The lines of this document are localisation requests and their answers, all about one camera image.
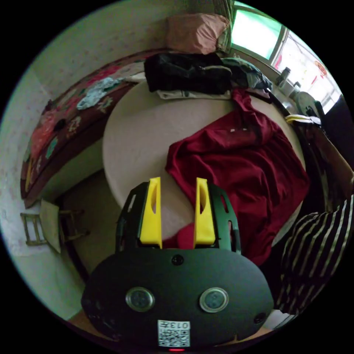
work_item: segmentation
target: red shirt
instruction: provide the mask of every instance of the red shirt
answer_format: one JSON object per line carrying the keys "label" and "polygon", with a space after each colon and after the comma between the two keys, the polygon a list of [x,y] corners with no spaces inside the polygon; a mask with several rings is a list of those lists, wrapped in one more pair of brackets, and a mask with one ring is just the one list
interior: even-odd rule
{"label": "red shirt", "polygon": [[[238,219],[242,254],[259,266],[306,196],[309,179],[281,128],[252,107],[244,90],[235,90],[233,99],[233,112],[170,146],[166,171],[193,206],[197,177],[226,191]],[[193,225],[178,232],[177,242],[192,248]]]}

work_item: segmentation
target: sticker label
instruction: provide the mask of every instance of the sticker label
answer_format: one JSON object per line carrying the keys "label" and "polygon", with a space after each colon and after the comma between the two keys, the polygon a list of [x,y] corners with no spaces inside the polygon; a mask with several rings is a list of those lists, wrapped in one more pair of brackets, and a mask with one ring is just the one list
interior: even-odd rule
{"label": "sticker label", "polygon": [[161,347],[190,347],[189,321],[157,321],[159,346]]}

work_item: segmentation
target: bottle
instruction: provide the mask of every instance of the bottle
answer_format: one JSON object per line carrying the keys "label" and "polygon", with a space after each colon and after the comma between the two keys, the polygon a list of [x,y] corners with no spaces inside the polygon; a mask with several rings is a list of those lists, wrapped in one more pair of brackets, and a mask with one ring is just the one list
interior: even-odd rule
{"label": "bottle", "polygon": [[301,87],[301,84],[296,81],[295,84],[294,84],[294,90],[293,92],[289,95],[289,98],[291,98],[292,100],[295,100],[295,97],[297,96],[297,94],[300,92],[300,87]]}
{"label": "bottle", "polygon": [[278,86],[278,87],[282,87],[284,85],[284,83],[286,82],[287,78],[289,77],[290,75],[290,72],[291,70],[286,67],[282,72],[281,74],[279,75],[279,77],[275,80],[275,84]]}

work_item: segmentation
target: black and white striped clothing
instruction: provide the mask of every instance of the black and white striped clothing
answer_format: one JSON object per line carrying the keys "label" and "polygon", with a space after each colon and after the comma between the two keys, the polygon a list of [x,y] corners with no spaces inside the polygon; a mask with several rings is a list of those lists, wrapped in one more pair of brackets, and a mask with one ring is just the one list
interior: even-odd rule
{"label": "black and white striped clothing", "polygon": [[281,289],[275,308],[297,315],[336,271],[354,229],[354,195],[332,213],[302,217],[281,260]]}

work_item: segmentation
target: round table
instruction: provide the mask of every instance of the round table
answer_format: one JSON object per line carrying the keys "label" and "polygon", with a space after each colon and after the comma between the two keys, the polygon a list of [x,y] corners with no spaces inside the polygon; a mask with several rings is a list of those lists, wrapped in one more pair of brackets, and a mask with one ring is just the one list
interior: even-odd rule
{"label": "round table", "polygon": [[[254,97],[252,105],[282,128],[305,167],[299,140],[276,107]],[[156,92],[149,92],[146,81],[133,87],[113,109],[103,136],[104,170],[118,205],[123,207],[138,184],[161,177],[162,238],[170,238],[193,222],[192,205],[165,171],[169,146],[232,110],[232,101],[163,100]],[[273,245],[289,230],[300,207],[279,231]]]}

